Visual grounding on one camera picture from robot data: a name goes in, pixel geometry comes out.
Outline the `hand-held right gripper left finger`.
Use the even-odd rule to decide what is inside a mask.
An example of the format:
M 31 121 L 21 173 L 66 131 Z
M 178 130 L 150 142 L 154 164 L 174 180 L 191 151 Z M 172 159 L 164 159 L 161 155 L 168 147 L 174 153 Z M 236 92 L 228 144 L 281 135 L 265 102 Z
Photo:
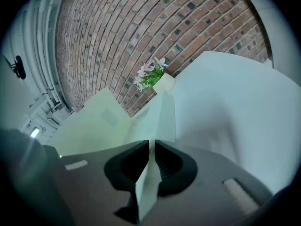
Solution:
M 138 179 L 149 161 L 149 141 L 64 156 L 61 162 L 92 200 L 130 223 L 139 223 Z

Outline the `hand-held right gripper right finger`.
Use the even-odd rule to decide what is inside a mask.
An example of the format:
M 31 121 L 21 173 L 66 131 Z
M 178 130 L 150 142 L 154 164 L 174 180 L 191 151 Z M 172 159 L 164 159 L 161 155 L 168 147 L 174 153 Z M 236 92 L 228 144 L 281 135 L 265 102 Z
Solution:
M 190 146 L 156 141 L 162 176 L 147 226 L 250 225 L 270 190 L 228 158 Z

